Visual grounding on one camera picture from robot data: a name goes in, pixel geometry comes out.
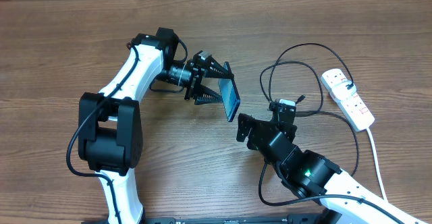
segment white power cord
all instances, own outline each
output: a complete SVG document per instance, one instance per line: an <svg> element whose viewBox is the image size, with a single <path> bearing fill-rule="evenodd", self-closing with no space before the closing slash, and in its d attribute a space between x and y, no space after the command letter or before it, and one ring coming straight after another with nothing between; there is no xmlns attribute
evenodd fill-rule
<svg viewBox="0 0 432 224"><path fill-rule="evenodd" d="M375 162L375 170L377 171L377 178L378 178L379 188L381 189L381 194L383 195L383 199L386 202L389 202L388 199L387 199L387 196L385 195L383 180L381 179L381 173L379 171L377 150L375 149L375 141L373 140L371 129L367 128L366 131L367 131L367 135L369 136L369 140L371 140L373 161Z"/></svg>

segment table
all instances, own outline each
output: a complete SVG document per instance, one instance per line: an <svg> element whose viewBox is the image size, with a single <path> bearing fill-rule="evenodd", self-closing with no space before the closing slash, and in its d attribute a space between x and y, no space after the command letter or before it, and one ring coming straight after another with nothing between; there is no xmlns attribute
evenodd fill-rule
<svg viewBox="0 0 432 224"><path fill-rule="evenodd" d="M389 201L432 222L432 0L77 0L0 3L0 223L79 223L106 218L97 179L72 175L66 146L78 124L78 101L116 75L139 32L173 28L190 57L212 52L229 61L242 98L240 113L269 119L259 87L262 69L286 48L323 43L344 59L376 117L372 127ZM179 49L178 57L184 53ZM342 67L328 51L302 47L286 60L321 75ZM217 88L215 80L207 86ZM319 105L311 72L276 70L273 97ZM324 110L341 113L325 96ZM313 213L313 202L270 207L258 198L259 152L236 142L237 120L222 105L194 106L183 95L147 92L140 106L144 151L136 168L148 217L203 218ZM317 115L296 119L295 144L346 171L355 163L349 128ZM371 147L357 133L355 179L380 195ZM88 171L74 150L72 164ZM294 196L273 171L265 198Z"/></svg>

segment brown tabletop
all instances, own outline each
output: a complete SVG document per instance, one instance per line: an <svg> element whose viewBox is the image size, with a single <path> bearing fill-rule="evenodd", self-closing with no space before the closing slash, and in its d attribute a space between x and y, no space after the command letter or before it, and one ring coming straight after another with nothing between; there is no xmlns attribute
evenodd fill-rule
<svg viewBox="0 0 432 224"><path fill-rule="evenodd" d="M236 75L240 113L269 119L259 74L286 48L323 43L346 62L376 121L383 183L389 201L432 222L432 0L81 0L0 3L0 223L78 223L107 216L97 179L72 175L65 163L78 125L78 101L98 92L127 59L139 32L173 28L192 56L210 51ZM179 49L178 57L184 53ZM321 75L340 67L319 47L284 59ZM164 87L162 83L155 86ZM217 89L216 80L207 86ZM281 66L273 98L319 105L311 71ZM339 114L325 95L324 110ZM237 119L222 105L194 106L183 94L147 92L140 106L144 151L136 184L148 217L257 217L313 213L305 202L270 207L258 198L259 152L236 142ZM346 171L355 146L346 124L326 115L298 118L295 144L325 155ZM371 147L357 133L360 165L354 176L381 195ZM76 147L72 164L88 171ZM265 198L293 199L273 170Z"/></svg>

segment power strip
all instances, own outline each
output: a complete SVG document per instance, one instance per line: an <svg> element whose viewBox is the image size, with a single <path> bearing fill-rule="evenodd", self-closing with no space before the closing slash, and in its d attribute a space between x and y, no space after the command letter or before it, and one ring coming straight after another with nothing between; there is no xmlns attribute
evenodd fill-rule
<svg viewBox="0 0 432 224"><path fill-rule="evenodd" d="M347 88L347 85L350 85L351 81L346 79L342 70L331 69L324 72L321 76L321 81L357 132L365 130L372 125L375 118L365 105L365 102L357 94L356 87Z"/></svg>

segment white power strip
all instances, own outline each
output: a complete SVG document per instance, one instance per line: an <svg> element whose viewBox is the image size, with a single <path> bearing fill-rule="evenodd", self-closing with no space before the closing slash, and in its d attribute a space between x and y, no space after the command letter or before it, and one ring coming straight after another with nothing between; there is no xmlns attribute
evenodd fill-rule
<svg viewBox="0 0 432 224"><path fill-rule="evenodd" d="M329 91L332 99L339 105L339 108L344 113L345 117L351 123L352 127L360 132L366 130L369 139L371 140L373 160L375 162L375 169L377 171L377 178L379 187L381 188L381 193L383 199L387 201L387 196L385 195L383 180L381 179L381 173L379 171L378 156L375 150L375 142L372 137L372 132L369 127L375 121L371 111L365 105L365 102L357 94L357 88L354 85L348 89L348 85L352 82L346 79L344 73L340 69L331 69L321 76L321 81L323 82L326 89Z"/></svg>

